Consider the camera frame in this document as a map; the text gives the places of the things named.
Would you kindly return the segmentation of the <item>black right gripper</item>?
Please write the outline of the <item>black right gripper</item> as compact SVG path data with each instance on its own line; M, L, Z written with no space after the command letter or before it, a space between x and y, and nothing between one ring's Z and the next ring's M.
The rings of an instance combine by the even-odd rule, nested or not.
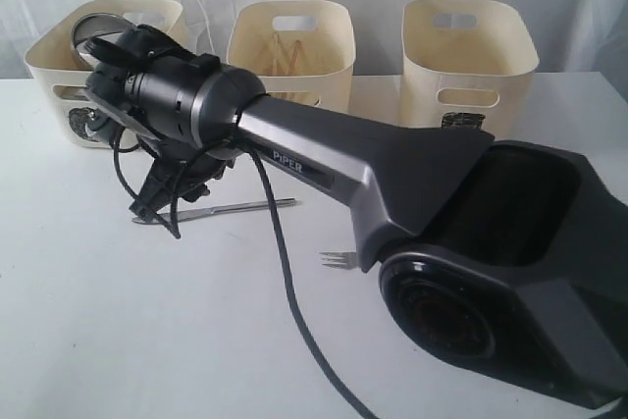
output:
M153 158L137 202L130 207L140 223L157 223L155 214L171 203L174 194L188 203L207 196L210 193L207 182L219 180L231 166L230 160L216 159L209 154L203 154L187 166L196 150L177 141L166 140L150 146L140 140L138 146Z

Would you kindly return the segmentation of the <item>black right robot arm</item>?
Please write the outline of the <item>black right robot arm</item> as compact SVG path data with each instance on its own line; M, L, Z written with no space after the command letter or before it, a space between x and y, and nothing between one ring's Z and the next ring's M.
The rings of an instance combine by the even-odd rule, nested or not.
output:
M178 204L238 156L348 208L359 266L441 361L627 414L627 207L583 155L471 128L411 129L271 96L251 71L148 25L89 38L87 131L153 160L131 211L179 233Z

